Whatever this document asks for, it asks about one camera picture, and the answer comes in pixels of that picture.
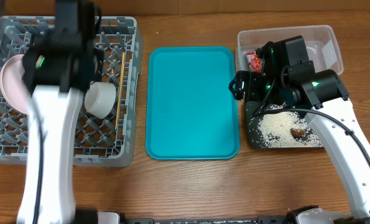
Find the red sauce packet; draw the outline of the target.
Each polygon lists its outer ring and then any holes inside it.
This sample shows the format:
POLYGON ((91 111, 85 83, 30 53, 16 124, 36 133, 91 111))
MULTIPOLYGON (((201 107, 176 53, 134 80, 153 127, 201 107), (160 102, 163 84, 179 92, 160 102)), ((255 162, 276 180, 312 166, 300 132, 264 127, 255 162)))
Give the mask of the red sauce packet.
POLYGON ((263 60, 257 57, 255 52, 246 53, 247 63, 252 72, 261 73, 263 60))

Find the brown food chunk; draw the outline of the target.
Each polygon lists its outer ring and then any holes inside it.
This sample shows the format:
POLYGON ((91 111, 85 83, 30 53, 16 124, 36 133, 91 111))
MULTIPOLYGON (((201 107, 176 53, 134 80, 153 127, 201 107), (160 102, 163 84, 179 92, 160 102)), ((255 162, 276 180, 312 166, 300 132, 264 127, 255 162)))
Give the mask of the brown food chunk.
POLYGON ((299 138, 302 138, 305 136, 305 130, 304 129, 299 129, 299 128, 291 128, 290 129, 290 132, 291 132, 291 135, 295 138, 295 139, 299 139, 299 138))

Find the wooden chopstick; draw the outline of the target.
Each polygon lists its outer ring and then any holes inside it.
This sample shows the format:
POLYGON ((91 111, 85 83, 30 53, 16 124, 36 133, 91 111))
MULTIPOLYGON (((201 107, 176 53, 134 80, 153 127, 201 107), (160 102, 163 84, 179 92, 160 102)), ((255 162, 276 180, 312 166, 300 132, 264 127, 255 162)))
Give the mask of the wooden chopstick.
POLYGON ((116 122, 115 122, 115 128, 116 128, 116 130, 118 130, 119 114, 120 114, 120 110, 121 110, 120 107, 121 107, 121 98, 122 98, 122 92, 123 92, 123 80, 124 80, 124 71, 125 71, 125 59, 126 59, 126 53, 124 51, 122 53, 121 71, 120 71, 119 88, 118 88, 118 101, 117 101, 116 122))

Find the grey green bowl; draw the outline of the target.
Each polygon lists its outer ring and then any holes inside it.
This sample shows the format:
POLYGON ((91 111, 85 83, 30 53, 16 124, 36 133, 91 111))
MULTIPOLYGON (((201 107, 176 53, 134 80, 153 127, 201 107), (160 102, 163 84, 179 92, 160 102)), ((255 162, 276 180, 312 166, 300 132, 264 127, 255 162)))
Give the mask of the grey green bowl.
POLYGON ((85 110, 103 119, 109 115, 116 101, 116 87, 112 83, 94 82, 85 96, 85 110))

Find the large white plate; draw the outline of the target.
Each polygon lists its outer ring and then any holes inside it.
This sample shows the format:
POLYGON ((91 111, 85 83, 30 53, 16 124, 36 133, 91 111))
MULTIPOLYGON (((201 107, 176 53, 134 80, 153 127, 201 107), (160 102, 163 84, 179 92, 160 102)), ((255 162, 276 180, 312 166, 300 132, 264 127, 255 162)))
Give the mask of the large white plate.
POLYGON ((20 113, 28 114, 26 99, 29 91, 22 81, 24 67, 22 58, 24 54, 11 57, 0 71, 1 93, 10 107, 20 113))

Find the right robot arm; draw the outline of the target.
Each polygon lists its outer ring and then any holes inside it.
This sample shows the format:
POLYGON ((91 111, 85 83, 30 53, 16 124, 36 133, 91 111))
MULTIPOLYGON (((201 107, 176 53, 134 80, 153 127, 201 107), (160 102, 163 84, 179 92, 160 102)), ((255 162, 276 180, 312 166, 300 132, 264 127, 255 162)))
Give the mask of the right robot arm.
POLYGON ((253 103, 251 117, 295 112, 318 136, 345 188, 350 215, 314 214, 314 206, 287 214, 288 223, 370 223, 370 143, 339 75, 315 71, 301 35, 256 49, 259 72, 240 70, 229 83, 234 99, 253 103))

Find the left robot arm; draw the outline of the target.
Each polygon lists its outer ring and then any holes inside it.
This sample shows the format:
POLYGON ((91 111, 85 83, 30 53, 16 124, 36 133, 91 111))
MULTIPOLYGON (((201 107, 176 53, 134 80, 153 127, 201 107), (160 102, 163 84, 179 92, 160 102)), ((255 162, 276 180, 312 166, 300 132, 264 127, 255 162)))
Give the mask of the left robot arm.
POLYGON ((22 58, 29 91, 25 188, 18 223, 113 223, 116 212, 77 208, 73 148, 78 115, 91 82, 103 71, 95 46, 101 10, 91 1, 55 3, 55 25, 34 34, 22 58))

